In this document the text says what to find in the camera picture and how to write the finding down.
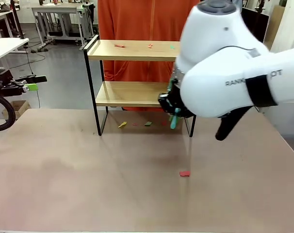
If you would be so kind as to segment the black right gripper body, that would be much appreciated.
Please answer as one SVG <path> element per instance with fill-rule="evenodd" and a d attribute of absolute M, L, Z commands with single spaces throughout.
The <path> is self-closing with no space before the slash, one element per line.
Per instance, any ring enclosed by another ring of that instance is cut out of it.
<path fill-rule="evenodd" d="M 158 102 L 166 113 L 172 116 L 189 118 L 193 117 L 194 114 L 184 105 L 180 95 L 183 77 L 183 72 L 179 69 L 173 69 L 167 91 L 159 94 Z"/>

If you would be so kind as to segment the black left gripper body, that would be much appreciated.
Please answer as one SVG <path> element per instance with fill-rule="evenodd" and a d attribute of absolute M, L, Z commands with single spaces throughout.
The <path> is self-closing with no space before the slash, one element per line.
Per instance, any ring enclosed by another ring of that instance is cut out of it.
<path fill-rule="evenodd" d="M 23 85 L 17 84 L 14 80 L 11 71 L 1 69 L 0 70 L 0 96 L 11 97 L 19 96 L 24 93 Z"/>

